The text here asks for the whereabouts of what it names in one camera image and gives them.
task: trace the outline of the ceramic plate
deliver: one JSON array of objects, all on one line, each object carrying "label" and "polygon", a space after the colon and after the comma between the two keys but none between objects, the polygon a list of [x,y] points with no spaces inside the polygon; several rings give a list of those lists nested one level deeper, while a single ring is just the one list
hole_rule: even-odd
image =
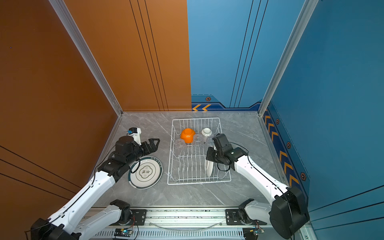
[{"label": "ceramic plate", "polygon": [[[139,162],[135,162],[131,166],[132,171],[136,171],[138,166]],[[141,158],[139,169],[133,174],[129,172],[128,181],[134,188],[147,189],[159,181],[162,171],[163,167],[157,158],[145,156]]]},{"label": "ceramic plate", "polygon": [[205,174],[208,177],[211,177],[213,168],[214,168],[214,163],[212,161],[206,160],[205,161]]}]

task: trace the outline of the gray marble surface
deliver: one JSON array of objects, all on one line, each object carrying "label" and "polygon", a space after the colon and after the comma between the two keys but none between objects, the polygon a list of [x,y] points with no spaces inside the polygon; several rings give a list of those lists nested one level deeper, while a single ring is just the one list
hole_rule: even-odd
[{"label": "gray marble surface", "polygon": [[150,112],[124,113],[113,144],[131,127],[141,128],[141,141],[160,138],[159,149],[151,154],[163,165],[157,184],[149,189],[135,189],[128,182],[128,172],[95,203],[103,207],[115,199],[131,206],[238,206],[248,198],[267,203],[266,198],[245,177],[231,170],[231,182],[168,185],[170,134],[173,119],[216,118],[230,142],[250,151],[250,157],[274,178],[281,180],[255,112]]}]

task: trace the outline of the dish rack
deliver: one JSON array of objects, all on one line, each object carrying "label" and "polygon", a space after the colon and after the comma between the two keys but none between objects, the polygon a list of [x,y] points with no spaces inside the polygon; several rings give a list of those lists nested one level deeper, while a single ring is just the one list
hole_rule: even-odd
[{"label": "dish rack", "polygon": [[[183,155],[175,156],[174,143],[180,138],[181,132],[186,128],[193,129],[199,133],[204,128],[210,128],[213,134],[222,133],[219,118],[192,118],[192,119],[174,119],[172,121],[172,130],[170,138],[170,153],[168,167],[168,184],[199,184],[210,182],[230,182],[230,171],[220,171],[217,164],[214,164],[212,174],[207,176],[205,171],[205,157],[207,152],[203,146],[193,146],[187,144],[187,150]],[[221,170],[228,166],[219,164]]]}]

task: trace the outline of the blue wall panel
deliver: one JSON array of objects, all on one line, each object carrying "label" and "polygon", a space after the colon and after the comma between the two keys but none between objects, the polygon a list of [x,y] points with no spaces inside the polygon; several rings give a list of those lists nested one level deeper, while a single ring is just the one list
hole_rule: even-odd
[{"label": "blue wall panel", "polygon": [[188,0],[192,95],[214,96],[226,108],[260,101],[303,2]]},{"label": "blue wall panel", "polygon": [[319,240],[338,239],[338,240],[362,240],[362,239],[383,239],[384,219],[355,223],[340,227],[317,230],[316,235]]},{"label": "blue wall panel", "polygon": [[191,93],[229,107],[252,1],[188,0]]},{"label": "blue wall panel", "polygon": [[[383,9],[383,1],[319,1],[272,98],[308,171],[310,211],[383,184]],[[311,218],[380,202],[382,190],[369,196],[313,211]],[[384,216],[382,204],[313,224],[335,226],[371,215]],[[378,232],[376,221],[364,231]],[[336,232],[356,227],[316,232],[320,240],[340,239]]]},{"label": "blue wall panel", "polygon": [[236,107],[248,107],[264,97],[303,3],[304,0],[268,1],[247,80],[244,74],[240,84],[241,101],[238,98]]}]

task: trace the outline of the robotic arm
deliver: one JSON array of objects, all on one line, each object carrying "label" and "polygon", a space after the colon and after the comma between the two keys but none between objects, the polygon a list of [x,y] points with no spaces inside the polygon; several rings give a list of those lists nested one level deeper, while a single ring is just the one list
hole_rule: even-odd
[{"label": "robotic arm", "polygon": [[127,132],[129,136],[119,138],[115,151],[101,164],[93,178],[48,220],[40,218],[31,226],[31,239],[88,240],[110,224],[118,221],[122,225],[127,223],[131,216],[130,205],[121,200],[111,202],[103,211],[82,223],[80,220],[124,173],[132,172],[130,167],[132,163],[157,151],[160,139],[151,138],[148,140],[149,143],[140,142],[140,133],[140,128],[133,127]]},{"label": "robotic arm", "polygon": [[262,168],[260,168],[241,148],[233,149],[224,134],[213,138],[215,148],[207,151],[207,160],[228,165],[233,170],[245,176],[271,205],[269,221],[260,219],[266,211],[255,207],[257,202],[250,199],[239,206],[240,217],[247,223],[252,220],[268,221],[276,232],[283,238],[289,239],[297,230],[309,221],[308,208],[301,190],[297,187],[289,188],[277,181]]},{"label": "robotic arm", "polygon": [[[38,219],[31,226],[32,240],[88,240],[100,229],[115,222],[125,225],[131,219],[130,205],[121,200],[111,202],[103,211],[81,222],[82,217],[101,195],[112,187],[121,176],[132,169],[130,165],[142,156],[157,151],[159,139],[140,142],[140,128],[130,128],[116,142],[107,161],[102,163],[94,177],[61,209],[47,220]],[[270,222],[285,239],[289,239],[308,220],[309,214],[303,193],[296,187],[289,188],[277,181],[241,148],[233,149],[224,134],[213,138],[206,159],[229,166],[245,176],[267,198],[270,205],[260,211],[260,203],[250,199],[239,206],[240,217],[245,223],[252,220]]]}]

